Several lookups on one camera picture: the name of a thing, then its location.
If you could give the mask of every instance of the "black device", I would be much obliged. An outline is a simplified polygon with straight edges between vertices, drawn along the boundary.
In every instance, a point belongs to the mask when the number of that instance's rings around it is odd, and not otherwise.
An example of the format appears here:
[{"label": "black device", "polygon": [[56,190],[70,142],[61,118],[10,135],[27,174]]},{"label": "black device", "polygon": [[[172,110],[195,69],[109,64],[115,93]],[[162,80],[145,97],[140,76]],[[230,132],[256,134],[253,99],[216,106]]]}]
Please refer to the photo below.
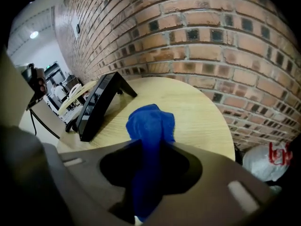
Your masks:
[{"label": "black device", "polygon": [[43,99],[43,96],[47,94],[45,74],[44,69],[37,69],[32,63],[29,64],[21,74],[34,91],[34,95],[27,106],[28,110],[39,101],[41,101]]},{"label": "black device", "polygon": [[115,94],[122,94],[123,91],[132,97],[137,96],[136,92],[118,72],[103,75],[99,79],[75,124],[81,141],[89,142],[93,139],[100,129],[103,116]]}]

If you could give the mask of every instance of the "white wall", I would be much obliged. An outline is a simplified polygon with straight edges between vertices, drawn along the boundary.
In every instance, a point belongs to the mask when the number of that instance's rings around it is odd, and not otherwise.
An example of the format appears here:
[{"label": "white wall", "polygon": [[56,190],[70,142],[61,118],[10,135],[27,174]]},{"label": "white wall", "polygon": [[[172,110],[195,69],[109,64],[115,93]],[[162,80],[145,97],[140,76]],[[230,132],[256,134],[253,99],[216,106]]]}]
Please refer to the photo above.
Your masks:
[{"label": "white wall", "polygon": [[64,75],[71,74],[51,28],[42,31],[37,38],[25,43],[11,56],[11,60],[16,66],[34,63],[36,68],[43,69],[57,61]]},{"label": "white wall", "polygon": [[61,5],[63,0],[35,0],[33,3],[28,4],[23,10],[15,17],[13,26],[19,26],[29,17],[50,8],[55,5]]}]

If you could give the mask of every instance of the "ceiling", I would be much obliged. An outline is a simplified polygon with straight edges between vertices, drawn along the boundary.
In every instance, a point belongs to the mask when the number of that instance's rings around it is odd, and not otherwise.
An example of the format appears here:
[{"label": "ceiling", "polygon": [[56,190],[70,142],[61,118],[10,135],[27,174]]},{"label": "ceiling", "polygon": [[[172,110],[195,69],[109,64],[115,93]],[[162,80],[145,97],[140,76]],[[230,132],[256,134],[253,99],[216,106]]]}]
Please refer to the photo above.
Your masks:
[{"label": "ceiling", "polygon": [[13,56],[26,42],[31,40],[32,32],[41,33],[49,28],[54,30],[54,6],[27,18],[21,24],[13,24],[8,40],[8,55]]}]

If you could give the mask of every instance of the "round table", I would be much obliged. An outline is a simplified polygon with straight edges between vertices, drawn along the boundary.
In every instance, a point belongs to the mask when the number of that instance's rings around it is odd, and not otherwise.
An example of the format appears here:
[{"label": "round table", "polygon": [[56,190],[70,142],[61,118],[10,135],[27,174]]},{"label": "round table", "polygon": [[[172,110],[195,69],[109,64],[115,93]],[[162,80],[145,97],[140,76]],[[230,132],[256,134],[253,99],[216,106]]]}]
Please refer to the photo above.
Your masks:
[{"label": "round table", "polygon": [[234,145],[228,125],[214,103],[197,88],[181,81],[149,77],[128,81],[136,98],[116,95],[92,141],[80,142],[75,132],[61,135],[59,153],[94,149],[130,140],[126,129],[129,115],[136,109],[156,104],[174,114],[176,142],[195,146],[235,160]]}]

